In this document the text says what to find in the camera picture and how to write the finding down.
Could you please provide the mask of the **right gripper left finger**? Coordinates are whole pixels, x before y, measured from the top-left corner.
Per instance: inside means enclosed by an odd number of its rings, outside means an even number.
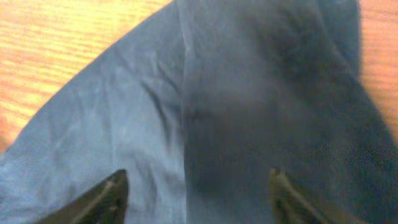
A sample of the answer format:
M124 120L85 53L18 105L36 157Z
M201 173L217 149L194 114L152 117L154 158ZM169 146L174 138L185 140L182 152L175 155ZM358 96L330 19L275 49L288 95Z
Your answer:
M127 171L120 169L35 224L123 224L128 196Z

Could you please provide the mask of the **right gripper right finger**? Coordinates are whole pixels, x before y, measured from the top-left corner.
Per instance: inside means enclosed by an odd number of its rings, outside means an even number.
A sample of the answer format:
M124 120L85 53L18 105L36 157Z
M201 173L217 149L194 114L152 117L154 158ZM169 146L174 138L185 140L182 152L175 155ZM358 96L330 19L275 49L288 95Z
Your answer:
M276 224L366 224L311 193L279 167L269 172L269 199Z

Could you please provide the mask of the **navy blue shorts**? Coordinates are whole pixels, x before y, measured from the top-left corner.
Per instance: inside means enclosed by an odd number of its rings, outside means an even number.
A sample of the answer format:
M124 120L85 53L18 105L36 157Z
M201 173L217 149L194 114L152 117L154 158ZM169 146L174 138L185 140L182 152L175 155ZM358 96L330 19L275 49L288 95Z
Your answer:
M1 222L126 169L127 223L273 223L268 176L397 222L397 144L360 83L356 1L173 1L103 52L1 156Z

